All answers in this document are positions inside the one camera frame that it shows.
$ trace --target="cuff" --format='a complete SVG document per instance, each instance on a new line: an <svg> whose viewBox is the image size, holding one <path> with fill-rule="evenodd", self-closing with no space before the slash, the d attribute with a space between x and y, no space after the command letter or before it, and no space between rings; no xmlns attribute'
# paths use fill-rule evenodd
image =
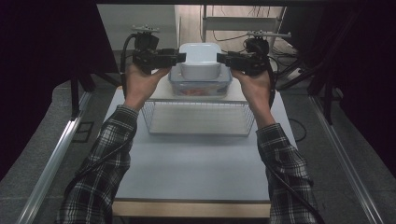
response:
<svg viewBox="0 0 396 224"><path fill-rule="evenodd" d="M257 130L256 134L259 144L266 149L282 148L290 144L279 123L263 127Z"/></svg>

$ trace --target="black curtain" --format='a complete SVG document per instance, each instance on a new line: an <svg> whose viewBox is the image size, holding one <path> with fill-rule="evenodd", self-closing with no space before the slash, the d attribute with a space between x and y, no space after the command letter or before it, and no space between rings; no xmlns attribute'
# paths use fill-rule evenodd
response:
<svg viewBox="0 0 396 224"><path fill-rule="evenodd" d="M91 0L2 1L0 59L3 178L44 118L57 85L72 74L118 68Z"/></svg>
<svg viewBox="0 0 396 224"><path fill-rule="evenodd" d="M341 107L394 176L395 11L392 1L367 2L337 55L335 77Z"/></svg>

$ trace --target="white container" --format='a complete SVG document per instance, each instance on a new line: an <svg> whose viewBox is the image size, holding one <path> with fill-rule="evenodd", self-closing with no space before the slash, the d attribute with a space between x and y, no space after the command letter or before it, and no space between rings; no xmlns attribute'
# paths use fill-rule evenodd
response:
<svg viewBox="0 0 396 224"><path fill-rule="evenodd" d="M186 62L180 64L181 75L190 81L208 81L219 77L221 68L217 62L220 46L215 43L183 44L179 52L187 53Z"/></svg>

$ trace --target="plaid sleeve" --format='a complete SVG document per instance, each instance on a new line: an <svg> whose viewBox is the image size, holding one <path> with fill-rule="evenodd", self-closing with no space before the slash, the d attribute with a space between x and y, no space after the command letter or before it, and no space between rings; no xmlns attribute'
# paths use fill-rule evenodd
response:
<svg viewBox="0 0 396 224"><path fill-rule="evenodd" d="M259 129L256 134L262 160L273 167L286 183L316 207L311 189L313 182L306 171L306 160L290 144L280 124ZM271 200L270 223L316 223L312 214L278 182L268 169L266 174Z"/></svg>
<svg viewBox="0 0 396 224"><path fill-rule="evenodd" d="M102 125L88 157L79 171L122 146L123 149L84 175L65 195L55 223L111 223L112 204L125 172L130 166L129 150L136 132L138 112L118 105Z"/></svg>

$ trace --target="metal wire rack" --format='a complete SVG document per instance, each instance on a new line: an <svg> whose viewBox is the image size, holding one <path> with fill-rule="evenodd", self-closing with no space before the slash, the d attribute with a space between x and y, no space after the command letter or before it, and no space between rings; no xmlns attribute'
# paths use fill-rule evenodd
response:
<svg viewBox="0 0 396 224"><path fill-rule="evenodd" d="M147 101L149 133L248 136L253 114L245 102Z"/></svg>

